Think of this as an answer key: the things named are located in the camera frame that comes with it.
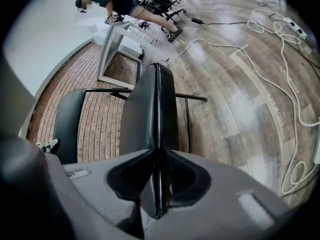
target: white wall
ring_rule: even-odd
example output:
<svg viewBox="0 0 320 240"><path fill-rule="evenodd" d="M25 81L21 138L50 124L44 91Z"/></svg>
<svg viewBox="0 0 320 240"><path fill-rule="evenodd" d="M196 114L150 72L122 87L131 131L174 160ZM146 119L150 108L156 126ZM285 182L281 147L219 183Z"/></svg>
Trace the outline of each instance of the white wall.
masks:
<svg viewBox="0 0 320 240"><path fill-rule="evenodd" d="M36 100L60 66L92 39L87 26L75 24L77 13L75 0L32 0L4 42L9 65Z"/></svg>

